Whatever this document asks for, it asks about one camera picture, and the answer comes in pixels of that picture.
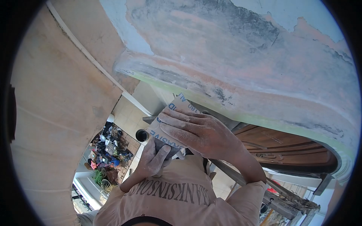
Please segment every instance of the metal ladder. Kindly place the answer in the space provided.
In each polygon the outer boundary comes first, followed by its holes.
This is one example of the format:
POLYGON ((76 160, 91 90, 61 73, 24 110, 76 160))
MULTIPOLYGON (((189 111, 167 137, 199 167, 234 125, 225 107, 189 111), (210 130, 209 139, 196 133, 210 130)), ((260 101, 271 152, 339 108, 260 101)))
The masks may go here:
MULTIPOLYGON (((246 185, 243 176, 229 167, 227 163, 215 159, 210 159, 210 161, 240 186, 246 185)), ((300 226, 307 226, 312 221, 316 212, 320 210, 320 205, 295 195, 271 179, 267 178, 266 182, 280 194, 280 197, 272 192, 265 191, 263 203, 289 219, 286 226, 295 226, 305 214, 306 217, 300 226)))

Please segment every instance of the clutter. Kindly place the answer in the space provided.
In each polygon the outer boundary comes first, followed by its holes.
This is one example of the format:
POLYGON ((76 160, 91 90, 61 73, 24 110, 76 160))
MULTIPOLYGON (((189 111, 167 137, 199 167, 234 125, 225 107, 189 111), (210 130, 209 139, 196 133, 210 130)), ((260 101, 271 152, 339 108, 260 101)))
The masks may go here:
POLYGON ((109 157, 109 154, 102 155, 102 162, 105 164, 109 164, 111 162, 111 157, 109 157))
POLYGON ((140 143, 114 123, 106 122, 91 144, 94 149, 89 155, 90 167, 104 171, 103 178, 112 184, 122 182, 120 176, 123 177, 127 172, 129 161, 132 161, 140 143))
POLYGON ((108 178, 108 180, 109 180, 110 183, 114 183, 114 182, 115 182, 115 180, 117 179, 117 175, 118 175, 117 170, 107 171, 107 178, 108 178))

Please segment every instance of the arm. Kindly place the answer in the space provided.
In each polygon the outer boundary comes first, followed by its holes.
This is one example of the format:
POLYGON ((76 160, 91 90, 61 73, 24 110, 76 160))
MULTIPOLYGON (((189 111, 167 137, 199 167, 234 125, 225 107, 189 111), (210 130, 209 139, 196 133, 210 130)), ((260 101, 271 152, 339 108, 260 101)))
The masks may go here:
POLYGON ((246 183, 263 181, 266 176, 258 161, 243 143, 218 119, 180 109, 164 109, 160 128, 169 136, 199 152, 204 158, 221 159, 234 165, 246 183))
POLYGON ((121 190, 127 193, 134 185, 140 183, 145 178, 156 175, 162 167, 170 163, 170 159, 165 161, 170 151, 171 147, 164 145, 159 152, 156 153, 155 138, 151 137, 143 149, 136 170, 121 184, 121 190))
POLYGON ((263 181, 266 184, 266 176, 260 163, 248 152, 243 143, 240 142, 240 153, 226 160, 240 171, 246 183, 263 181))

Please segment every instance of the finger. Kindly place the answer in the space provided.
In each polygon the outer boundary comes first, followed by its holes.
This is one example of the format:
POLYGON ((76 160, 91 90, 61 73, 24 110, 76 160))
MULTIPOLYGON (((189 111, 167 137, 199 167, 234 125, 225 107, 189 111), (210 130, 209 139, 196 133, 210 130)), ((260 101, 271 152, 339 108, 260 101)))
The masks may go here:
POLYGON ((156 155, 155 138, 153 136, 150 136, 149 141, 143 148, 141 159, 144 159, 146 162, 150 162, 155 155, 156 155))
POLYGON ((165 160, 168 153, 171 151, 171 146, 164 145, 158 151, 157 155, 151 160, 150 164, 154 168, 158 168, 162 166, 163 161, 165 160))
POLYGON ((172 161, 172 159, 163 161, 161 168, 164 168, 164 167, 170 165, 171 161, 172 161))
POLYGON ((165 123, 160 123, 160 129, 170 137, 190 147, 197 147, 197 144, 199 144, 201 141, 200 137, 196 136, 195 134, 167 125, 165 123))
POLYGON ((171 125, 173 127, 179 128, 179 129, 183 129, 185 131, 188 131, 188 132, 196 134, 196 135, 197 135, 197 132, 199 132, 201 130, 201 126, 198 124, 181 121, 177 118, 173 118, 164 113, 160 113, 158 118, 159 118, 159 120, 161 120, 162 122, 164 122, 168 125, 171 125))
POLYGON ((180 112, 180 113, 182 113, 182 114, 184 114, 184 115, 197 117, 197 118, 208 118, 208 117, 209 117, 209 115, 206 115, 206 114, 195 113, 195 112, 193 112, 193 111, 187 111, 187 110, 180 109, 180 108, 176 108, 174 111, 180 112))
POLYGON ((181 113, 181 112, 172 111, 170 109, 164 109, 162 111, 162 113, 164 113, 165 115, 169 115, 169 116, 171 116, 171 117, 173 117, 175 119, 179 119, 179 120, 182 120, 182 121, 185 121, 185 122, 190 122, 190 123, 193 123, 193 124, 202 125, 202 123, 203 123, 202 118, 189 116, 189 115, 186 115, 186 114, 181 113))

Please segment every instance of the red object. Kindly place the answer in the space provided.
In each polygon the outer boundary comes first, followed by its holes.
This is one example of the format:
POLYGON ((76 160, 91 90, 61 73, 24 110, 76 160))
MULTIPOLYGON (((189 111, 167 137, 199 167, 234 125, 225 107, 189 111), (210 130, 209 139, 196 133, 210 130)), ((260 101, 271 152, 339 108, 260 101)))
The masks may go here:
POLYGON ((94 162, 92 162, 92 164, 90 166, 92 167, 92 169, 97 168, 97 165, 94 162))
POLYGON ((275 189, 273 188, 268 188, 267 191, 270 191, 272 193, 278 193, 275 189))

